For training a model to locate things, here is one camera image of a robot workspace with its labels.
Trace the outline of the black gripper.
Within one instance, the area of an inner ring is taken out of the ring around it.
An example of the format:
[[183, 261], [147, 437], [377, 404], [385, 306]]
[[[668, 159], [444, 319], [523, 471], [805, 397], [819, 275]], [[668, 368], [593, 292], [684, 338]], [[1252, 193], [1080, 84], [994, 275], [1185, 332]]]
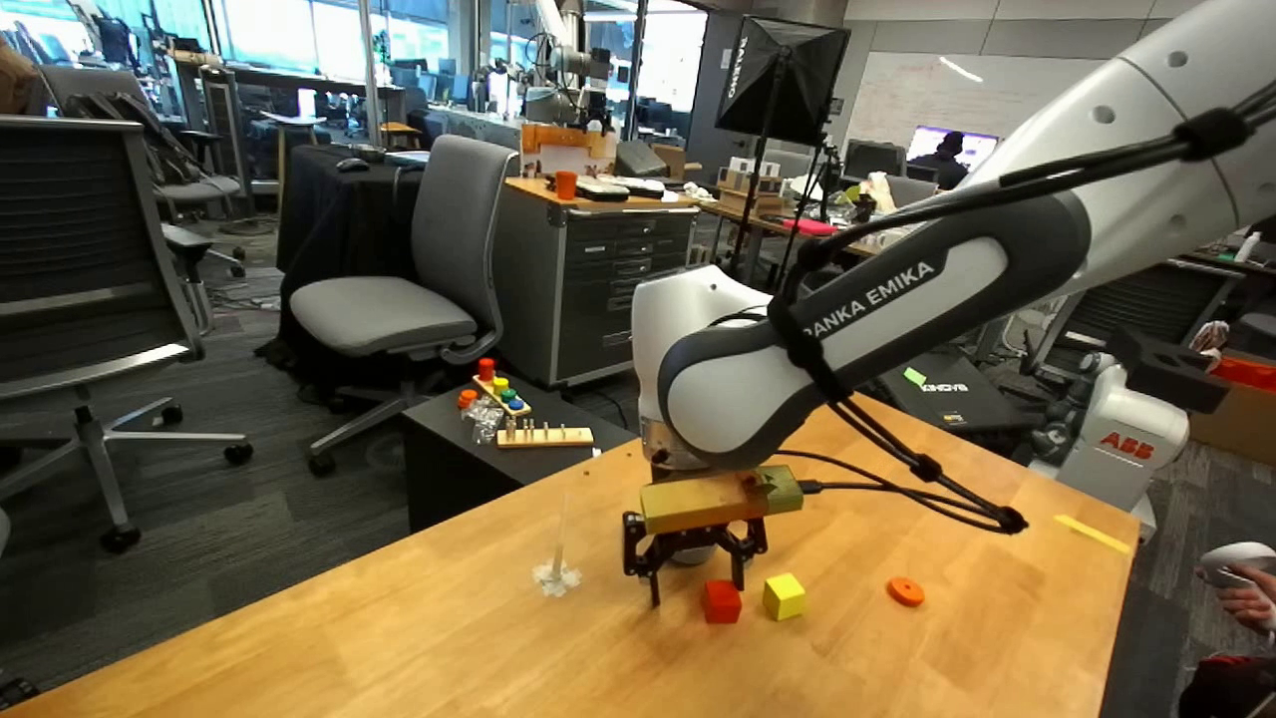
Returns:
[[644, 578], [650, 605], [663, 605], [663, 565], [676, 550], [720, 546], [729, 556], [729, 581], [747, 592], [747, 569], [753, 556], [768, 550], [765, 524], [747, 518], [747, 529], [735, 533], [727, 524], [655, 533], [639, 509], [621, 516], [621, 576]]

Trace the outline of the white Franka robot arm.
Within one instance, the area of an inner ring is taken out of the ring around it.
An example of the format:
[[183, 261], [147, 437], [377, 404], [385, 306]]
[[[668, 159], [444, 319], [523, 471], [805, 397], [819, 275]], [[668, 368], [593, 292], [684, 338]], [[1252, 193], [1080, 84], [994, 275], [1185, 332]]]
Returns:
[[849, 272], [753, 292], [715, 262], [632, 286], [643, 449], [664, 489], [753, 496], [813, 408], [945, 338], [1272, 213], [1276, 0], [1199, 0], [1031, 113], [958, 187], [873, 229]]

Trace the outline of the white ABB robot base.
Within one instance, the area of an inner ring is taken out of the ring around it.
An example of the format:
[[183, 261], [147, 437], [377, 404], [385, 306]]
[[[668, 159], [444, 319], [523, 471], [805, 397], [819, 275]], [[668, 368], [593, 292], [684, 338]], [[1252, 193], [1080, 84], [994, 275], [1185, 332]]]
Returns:
[[1055, 480], [1110, 505], [1134, 509], [1185, 444], [1188, 415], [1167, 397], [1134, 389], [1128, 371], [1116, 359], [1099, 359], [1080, 432]]

